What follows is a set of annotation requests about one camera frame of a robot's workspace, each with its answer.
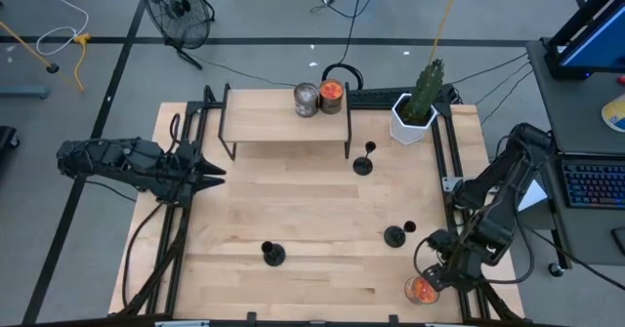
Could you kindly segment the white paper sheet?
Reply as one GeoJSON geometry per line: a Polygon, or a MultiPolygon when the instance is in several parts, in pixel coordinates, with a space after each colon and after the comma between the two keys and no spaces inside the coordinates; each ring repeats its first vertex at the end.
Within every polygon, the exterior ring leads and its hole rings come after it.
{"type": "Polygon", "coordinates": [[[544,188],[537,182],[532,181],[527,191],[521,198],[521,202],[518,206],[518,211],[522,212],[529,207],[536,205],[548,198],[544,188]]]}

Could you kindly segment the yellow pole black end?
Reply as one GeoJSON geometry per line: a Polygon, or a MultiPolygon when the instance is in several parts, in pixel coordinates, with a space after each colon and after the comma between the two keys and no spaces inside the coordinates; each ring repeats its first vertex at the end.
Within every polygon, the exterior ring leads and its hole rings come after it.
{"type": "MultiPolygon", "coordinates": [[[[20,36],[18,36],[8,25],[6,25],[5,23],[3,23],[0,20],[0,27],[6,31],[11,37],[13,37],[15,40],[17,40],[26,50],[28,50],[34,57],[36,57],[39,61],[41,61],[45,68],[46,71],[50,74],[58,74],[60,76],[60,78],[62,78],[66,83],[69,83],[69,79],[63,74],[61,73],[61,69],[60,67],[52,62],[47,61],[43,56],[41,56],[36,50],[34,50],[31,46],[29,46],[25,41],[22,40],[22,38],[20,36]]],[[[76,66],[73,69],[73,76],[74,76],[74,81],[75,84],[79,90],[80,93],[84,93],[85,92],[85,88],[83,86],[83,83],[81,82],[80,78],[79,78],[79,68],[82,65],[82,62],[85,59],[86,56],[86,42],[84,40],[81,39],[78,41],[78,43],[81,45],[82,47],[82,54],[81,57],[78,61],[78,63],[76,64],[76,66]]]]}

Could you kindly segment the green cactus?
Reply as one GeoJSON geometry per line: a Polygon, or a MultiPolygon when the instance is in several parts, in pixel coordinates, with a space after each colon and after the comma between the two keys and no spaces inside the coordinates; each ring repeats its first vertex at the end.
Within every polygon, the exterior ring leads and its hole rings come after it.
{"type": "Polygon", "coordinates": [[[408,124],[423,125],[431,105],[442,86],[444,63],[435,59],[420,73],[409,102],[402,108],[402,117],[408,124]]]}

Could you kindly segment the wooden shelf black legs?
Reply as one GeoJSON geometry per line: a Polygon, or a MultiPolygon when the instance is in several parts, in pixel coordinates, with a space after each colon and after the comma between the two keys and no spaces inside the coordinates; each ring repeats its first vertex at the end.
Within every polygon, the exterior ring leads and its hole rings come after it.
{"type": "Polygon", "coordinates": [[[351,102],[348,95],[336,114],[320,112],[312,117],[296,113],[291,89],[224,88],[218,139],[230,159],[240,143],[341,142],[350,156],[351,102]]]}

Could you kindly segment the white plant pot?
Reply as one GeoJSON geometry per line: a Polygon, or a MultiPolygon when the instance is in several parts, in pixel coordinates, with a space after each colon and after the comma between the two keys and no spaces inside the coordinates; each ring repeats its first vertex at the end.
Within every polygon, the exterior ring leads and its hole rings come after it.
{"type": "Polygon", "coordinates": [[[398,143],[409,145],[422,140],[425,134],[430,130],[433,122],[438,117],[438,111],[432,105],[426,116],[426,121],[422,125],[410,125],[404,123],[399,115],[399,108],[404,102],[409,101],[410,95],[404,93],[399,96],[391,110],[390,135],[398,143]]]}

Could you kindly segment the black floor object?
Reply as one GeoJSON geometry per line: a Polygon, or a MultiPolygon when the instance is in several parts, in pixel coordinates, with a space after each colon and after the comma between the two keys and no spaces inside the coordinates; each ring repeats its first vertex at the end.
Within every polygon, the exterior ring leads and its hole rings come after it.
{"type": "Polygon", "coordinates": [[[19,147],[20,144],[21,141],[16,128],[0,126],[0,161],[2,161],[11,150],[19,147]]]}

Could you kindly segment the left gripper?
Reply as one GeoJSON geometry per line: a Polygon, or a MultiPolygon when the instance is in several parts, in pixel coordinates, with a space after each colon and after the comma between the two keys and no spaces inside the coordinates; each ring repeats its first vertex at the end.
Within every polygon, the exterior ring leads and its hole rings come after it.
{"type": "MultiPolygon", "coordinates": [[[[190,205],[193,190],[189,178],[193,167],[193,147],[181,141],[171,141],[169,148],[157,161],[158,188],[155,192],[157,201],[168,205],[190,205]]],[[[217,176],[227,173],[221,167],[209,162],[202,154],[198,156],[197,171],[204,175],[217,176]]],[[[220,178],[201,177],[194,184],[194,192],[224,182],[225,180],[220,178]]]]}

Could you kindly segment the backlit keyboard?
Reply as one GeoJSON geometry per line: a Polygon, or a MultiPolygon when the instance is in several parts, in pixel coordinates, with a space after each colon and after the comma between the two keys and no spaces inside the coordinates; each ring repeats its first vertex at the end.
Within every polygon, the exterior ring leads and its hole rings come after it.
{"type": "Polygon", "coordinates": [[[570,207],[625,209],[625,165],[566,161],[561,169],[570,207]]]}

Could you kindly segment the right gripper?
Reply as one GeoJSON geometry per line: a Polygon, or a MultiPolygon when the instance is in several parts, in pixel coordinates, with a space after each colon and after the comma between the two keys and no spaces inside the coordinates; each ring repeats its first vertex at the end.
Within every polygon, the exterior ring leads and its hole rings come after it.
{"type": "Polygon", "coordinates": [[[483,281],[481,270],[482,260],[477,254],[463,253],[459,257],[448,259],[443,265],[435,264],[421,272],[424,278],[429,279],[429,284],[437,292],[447,287],[453,287],[459,291],[472,291],[483,281]]]}

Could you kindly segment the black candlestick holder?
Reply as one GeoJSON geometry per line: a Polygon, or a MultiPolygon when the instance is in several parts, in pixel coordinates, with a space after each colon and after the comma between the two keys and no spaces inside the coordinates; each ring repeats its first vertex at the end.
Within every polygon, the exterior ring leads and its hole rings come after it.
{"type": "Polygon", "coordinates": [[[354,160],[353,170],[360,176],[367,176],[373,170],[373,162],[369,155],[376,149],[377,145],[373,141],[365,144],[365,154],[354,160]]]}
{"type": "Polygon", "coordinates": [[[414,232],[415,230],[416,224],[413,221],[407,221],[403,226],[388,226],[383,233],[383,238],[388,246],[392,248],[399,248],[404,245],[406,241],[406,234],[414,232]]]}
{"type": "Polygon", "coordinates": [[[280,244],[265,241],[261,249],[264,261],[269,266],[280,266],[286,258],[285,250],[280,244]]]}

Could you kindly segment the tin can orange top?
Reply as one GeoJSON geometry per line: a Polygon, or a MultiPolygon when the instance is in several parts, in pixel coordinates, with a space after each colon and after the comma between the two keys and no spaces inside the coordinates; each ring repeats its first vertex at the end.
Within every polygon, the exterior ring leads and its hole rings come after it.
{"type": "Polygon", "coordinates": [[[411,277],[405,282],[404,294],[415,305],[430,305],[439,299],[439,292],[420,275],[411,277]]]}
{"type": "Polygon", "coordinates": [[[319,108],[326,114],[336,114],[341,110],[345,89],[340,81],[328,79],[319,87],[319,108]]]}

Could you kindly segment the black computer monitor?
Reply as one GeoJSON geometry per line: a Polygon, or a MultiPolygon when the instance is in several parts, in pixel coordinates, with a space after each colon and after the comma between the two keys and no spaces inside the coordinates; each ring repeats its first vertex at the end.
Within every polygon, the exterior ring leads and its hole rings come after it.
{"type": "Polygon", "coordinates": [[[587,0],[544,46],[556,80],[625,73],[625,0],[587,0]]]}

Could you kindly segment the tin can silver top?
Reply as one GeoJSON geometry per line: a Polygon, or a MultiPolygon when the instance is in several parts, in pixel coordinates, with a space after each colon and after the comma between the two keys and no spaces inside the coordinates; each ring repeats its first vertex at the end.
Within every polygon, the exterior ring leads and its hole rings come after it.
{"type": "Polygon", "coordinates": [[[294,90],[295,111],[301,117],[313,117],[318,113],[319,90],[313,83],[300,83],[294,90]]]}

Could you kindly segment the yellow white round disc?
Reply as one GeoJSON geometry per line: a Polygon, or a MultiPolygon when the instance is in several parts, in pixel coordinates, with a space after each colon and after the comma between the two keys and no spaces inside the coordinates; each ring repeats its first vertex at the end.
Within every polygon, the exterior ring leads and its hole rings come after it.
{"type": "Polygon", "coordinates": [[[625,93],[608,102],[601,110],[601,117],[610,129],[625,133],[625,93]]]}

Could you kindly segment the dark grey desk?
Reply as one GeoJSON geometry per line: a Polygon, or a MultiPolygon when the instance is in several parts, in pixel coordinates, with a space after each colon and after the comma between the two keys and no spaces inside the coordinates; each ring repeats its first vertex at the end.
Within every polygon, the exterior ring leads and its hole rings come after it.
{"type": "Polygon", "coordinates": [[[625,254],[611,231],[625,227],[625,209],[571,207],[566,200],[562,163],[622,167],[625,170],[625,133],[610,129],[602,108],[625,93],[615,73],[594,73],[585,80],[552,77],[542,42],[525,44],[543,100],[557,153],[544,169],[555,206],[560,239],[570,254],[590,265],[625,266],[625,254]]]}

